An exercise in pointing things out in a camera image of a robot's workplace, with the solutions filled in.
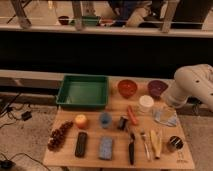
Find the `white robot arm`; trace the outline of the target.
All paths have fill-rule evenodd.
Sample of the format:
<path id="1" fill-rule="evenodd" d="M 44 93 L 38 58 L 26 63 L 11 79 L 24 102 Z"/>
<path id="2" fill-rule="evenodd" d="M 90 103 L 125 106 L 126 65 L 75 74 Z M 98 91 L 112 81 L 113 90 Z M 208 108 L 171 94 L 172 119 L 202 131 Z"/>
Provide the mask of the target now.
<path id="1" fill-rule="evenodd" d="M 162 93 L 163 101 L 173 108 L 184 106 L 190 96 L 213 112 L 213 67 L 208 64 L 184 66 L 176 70 L 174 81 Z"/>

